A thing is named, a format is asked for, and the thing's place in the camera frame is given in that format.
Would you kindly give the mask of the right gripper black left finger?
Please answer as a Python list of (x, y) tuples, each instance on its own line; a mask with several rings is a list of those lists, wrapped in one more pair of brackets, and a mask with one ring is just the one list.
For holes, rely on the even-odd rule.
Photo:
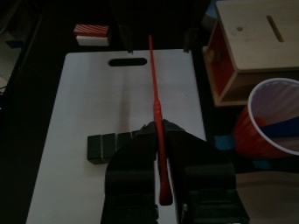
[(108, 162), (100, 224), (158, 224), (155, 146), (150, 122)]

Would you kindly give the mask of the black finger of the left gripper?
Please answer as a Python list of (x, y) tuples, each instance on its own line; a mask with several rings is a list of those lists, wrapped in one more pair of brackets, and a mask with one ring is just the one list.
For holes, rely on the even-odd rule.
[(128, 20), (127, 0), (111, 0), (111, 8), (116, 19), (116, 25), (120, 32), (124, 48), (128, 53), (134, 52), (134, 41), (131, 25)]
[(188, 29), (184, 32), (184, 36), (183, 36), (183, 51), (186, 53), (192, 49), (194, 39), (195, 39), (195, 30)]

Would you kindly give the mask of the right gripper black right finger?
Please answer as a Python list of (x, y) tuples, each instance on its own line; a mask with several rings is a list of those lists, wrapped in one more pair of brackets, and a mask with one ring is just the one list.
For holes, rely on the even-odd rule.
[(228, 157), (175, 123), (163, 128), (179, 224), (248, 224)]

